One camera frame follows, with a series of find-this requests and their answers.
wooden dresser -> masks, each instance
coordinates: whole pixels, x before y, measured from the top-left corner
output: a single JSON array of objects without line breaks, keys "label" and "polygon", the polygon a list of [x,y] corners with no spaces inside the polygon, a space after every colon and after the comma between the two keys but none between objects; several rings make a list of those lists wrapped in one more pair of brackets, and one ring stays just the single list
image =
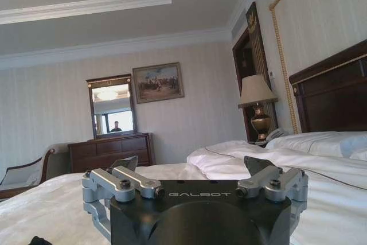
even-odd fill
[{"label": "wooden dresser", "polygon": [[135,155],[139,157],[138,166],[155,164],[151,133],[89,140],[72,143],[68,147],[73,173],[97,168],[106,169],[118,159]]}]

screw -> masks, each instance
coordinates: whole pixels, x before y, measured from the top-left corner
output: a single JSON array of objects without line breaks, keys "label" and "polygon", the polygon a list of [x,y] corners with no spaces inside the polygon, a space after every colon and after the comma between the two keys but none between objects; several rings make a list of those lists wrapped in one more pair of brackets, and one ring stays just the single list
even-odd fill
[{"label": "screw", "polygon": [[162,198],[164,195],[166,194],[165,190],[164,189],[157,189],[155,191],[155,198]]},{"label": "screw", "polygon": [[120,187],[122,189],[128,189],[130,187],[130,180],[121,180],[120,181]]},{"label": "screw", "polygon": [[279,188],[280,187],[280,181],[277,180],[277,179],[270,180],[270,185],[274,186],[276,188]]},{"label": "screw", "polygon": [[240,189],[237,188],[236,189],[236,194],[238,198],[244,198],[247,195],[247,190],[246,189]]}]

framed painting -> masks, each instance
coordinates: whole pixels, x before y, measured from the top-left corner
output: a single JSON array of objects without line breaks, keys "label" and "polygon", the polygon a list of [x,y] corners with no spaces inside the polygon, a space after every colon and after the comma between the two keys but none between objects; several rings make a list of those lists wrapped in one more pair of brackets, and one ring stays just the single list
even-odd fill
[{"label": "framed painting", "polygon": [[132,69],[137,103],[182,98],[179,63],[168,63]]}]

white bedsheet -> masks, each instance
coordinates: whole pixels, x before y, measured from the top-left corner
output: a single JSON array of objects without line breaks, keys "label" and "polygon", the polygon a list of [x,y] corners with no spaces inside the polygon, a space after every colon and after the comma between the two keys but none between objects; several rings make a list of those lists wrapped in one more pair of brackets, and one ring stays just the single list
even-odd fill
[{"label": "white bedsheet", "polygon": [[[138,167],[136,171],[161,180],[206,179],[189,164]],[[110,244],[83,211],[82,175],[53,178],[0,203],[0,244],[27,245],[35,235],[53,245]]]},{"label": "white bedsheet", "polygon": [[[241,179],[249,177],[243,157],[271,160],[278,166],[296,166],[367,188],[367,162],[314,156],[295,150],[262,149],[232,141],[200,149],[187,164],[137,168],[158,179]],[[356,189],[312,172],[308,208],[291,237],[294,245],[366,244],[367,191]],[[109,244],[83,211],[81,175],[51,179],[0,203],[0,244],[28,244],[38,235],[55,244]]]},{"label": "white bedsheet", "polygon": [[[290,149],[266,150],[244,141],[226,142],[199,149],[188,156],[209,179],[250,177],[245,155],[268,159],[284,171],[288,166],[323,173],[352,185],[367,188],[367,162],[320,157]],[[367,244],[367,190],[330,180],[313,172],[309,176],[307,210],[291,237],[296,244]]]}]

ceiling light fixture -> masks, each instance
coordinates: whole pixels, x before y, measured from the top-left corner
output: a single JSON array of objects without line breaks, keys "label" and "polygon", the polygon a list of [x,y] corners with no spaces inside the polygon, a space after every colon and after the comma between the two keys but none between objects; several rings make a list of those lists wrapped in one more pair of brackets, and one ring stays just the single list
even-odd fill
[{"label": "ceiling light fixture", "polygon": [[119,94],[115,91],[104,91],[98,93],[97,98],[100,100],[114,100]]}]

